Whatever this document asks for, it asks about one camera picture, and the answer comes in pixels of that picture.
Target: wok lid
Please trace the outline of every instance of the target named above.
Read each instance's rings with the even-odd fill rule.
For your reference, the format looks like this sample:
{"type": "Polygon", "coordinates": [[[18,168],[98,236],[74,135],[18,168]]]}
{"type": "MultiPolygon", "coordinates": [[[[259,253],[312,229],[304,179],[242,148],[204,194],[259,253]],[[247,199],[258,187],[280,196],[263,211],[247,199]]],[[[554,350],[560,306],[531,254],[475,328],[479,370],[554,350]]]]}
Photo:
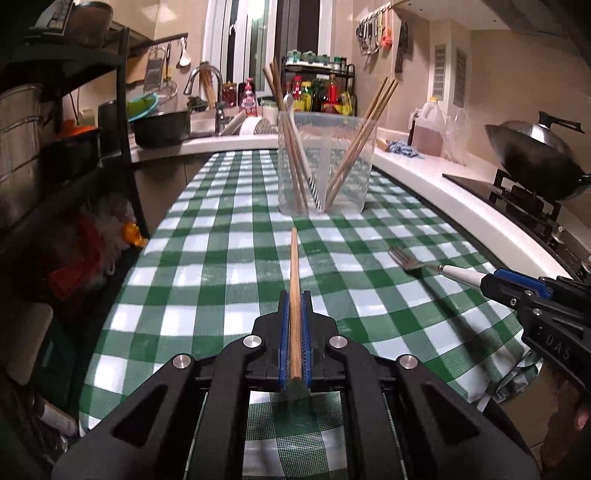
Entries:
{"type": "Polygon", "coordinates": [[[574,153],[568,146],[568,144],[564,140],[562,140],[562,138],[556,135],[552,130],[550,130],[552,124],[560,125],[561,127],[565,127],[576,132],[584,133],[581,129],[580,123],[571,122],[569,120],[563,120],[561,118],[556,118],[555,116],[551,116],[546,112],[540,112],[540,120],[536,124],[522,122],[519,120],[509,120],[507,122],[502,123],[500,126],[510,128],[511,130],[519,132],[520,134],[526,135],[527,137],[530,137],[533,140],[536,140],[540,143],[543,143],[544,145],[547,145],[550,148],[555,149],[561,155],[575,160],[574,153]]]}

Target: plastic bag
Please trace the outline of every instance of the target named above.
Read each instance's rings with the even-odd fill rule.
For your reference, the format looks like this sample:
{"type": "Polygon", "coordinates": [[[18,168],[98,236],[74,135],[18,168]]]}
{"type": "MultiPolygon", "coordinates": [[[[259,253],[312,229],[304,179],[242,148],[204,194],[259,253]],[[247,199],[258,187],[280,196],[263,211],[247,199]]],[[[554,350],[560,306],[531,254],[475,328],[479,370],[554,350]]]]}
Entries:
{"type": "Polygon", "coordinates": [[[441,156],[454,163],[465,166],[468,155],[469,118],[462,108],[446,116],[441,156]]]}

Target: clear plastic box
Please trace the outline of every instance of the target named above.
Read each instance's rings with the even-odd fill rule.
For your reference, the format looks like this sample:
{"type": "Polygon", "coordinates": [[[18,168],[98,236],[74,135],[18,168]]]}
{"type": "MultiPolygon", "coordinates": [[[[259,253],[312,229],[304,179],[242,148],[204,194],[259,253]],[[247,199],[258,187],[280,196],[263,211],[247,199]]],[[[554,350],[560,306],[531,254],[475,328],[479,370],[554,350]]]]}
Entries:
{"type": "Polygon", "coordinates": [[[369,173],[371,172],[374,156],[377,131],[376,122],[369,122],[363,118],[353,116],[341,116],[329,113],[296,112],[294,118],[311,173],[316,182],[317,195],[323,206],[323,210],[316,208],[302,168],[300,168],[300,172],[304,182],[303,190],[306,198],[300,204],[301,208],[298,208],[283,129],[284,122],[288,121],[288,117],[287,113],[280,112],[278,149],[278,195],[280,212],[284,215],[291,216],[314,216],[324,213],[340,215],[360,213],[365,204],[369,173]],[[334,201],[326,208],[329,181],[341,165],[345,152],[354,140],[356,132],[358,129],[363,128],[365,123],[368,123],[367,128],[371,133],[350,168],[348,175],[345,177],[334,201]]]}

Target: kitchen counter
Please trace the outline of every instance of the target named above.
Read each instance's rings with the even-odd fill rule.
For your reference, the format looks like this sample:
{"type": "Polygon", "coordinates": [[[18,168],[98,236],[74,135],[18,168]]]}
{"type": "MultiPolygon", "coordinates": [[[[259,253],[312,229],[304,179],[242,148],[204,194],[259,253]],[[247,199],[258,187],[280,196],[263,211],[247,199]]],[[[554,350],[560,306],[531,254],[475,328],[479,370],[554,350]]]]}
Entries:
{"type": "Polygon", "coordinates": [[[132,142],[131,161],[133,163],[153,160],[155,158],[178,157],[182,155],[195,155],[200,153],[230,152],[237,150],[277,149],[277,135],[228,135],[227,137],[193,138],[180,145],[166,148],[153,148],[145,150],[132,142]]]}
{"type": "MultiPolygon", "coordinates": [[[[447,173],[489,183],[494,181],[496,167],[474,156],[470,163],[469,168],[428,155],[407,158],[378,150],[374,154],[374,165],[436,205],[509,268],[532,277],[569,277],[529,234],[487,203],[441,176],[447,173]]],[[[558,221],[583,245],[591,247],[591,232],[568,210],[561,209],[558,221]]]]}
{"type": "MultiPolygon", "coordinates": [[[[245,135],[196,138],[174,147],[144,150],[132,142],[132,161],[140,163],[156,158],[203,153],[256,149],[276,149],[277,135],[245,135]]],[[[375,151],[374,164],[427,201],[437,206],[469,231],[509,268],[533,277],[569,276],[566,270],[540,245],[503,214],[467,190],[442,177],[451,174],[492,183],[496,167],[470,156],[465,167],[449,160],[425,155],[407,158],[375,151]]],[[[591,231],[568,210],[562,208],[558,221],[583,245],[591,248],[591,231]]]]}

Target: green bowl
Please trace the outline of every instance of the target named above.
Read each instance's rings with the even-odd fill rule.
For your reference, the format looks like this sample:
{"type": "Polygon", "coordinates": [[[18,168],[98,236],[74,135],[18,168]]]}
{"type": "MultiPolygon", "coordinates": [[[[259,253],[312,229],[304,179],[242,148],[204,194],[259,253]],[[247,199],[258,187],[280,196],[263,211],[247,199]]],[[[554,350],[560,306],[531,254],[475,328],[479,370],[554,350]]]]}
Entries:
{"type": "Polygon", "coordinates": [[[149,93],[127,102],[127,121],[133,122],[151,114],[158,106],[158,95],[149,93]]]}

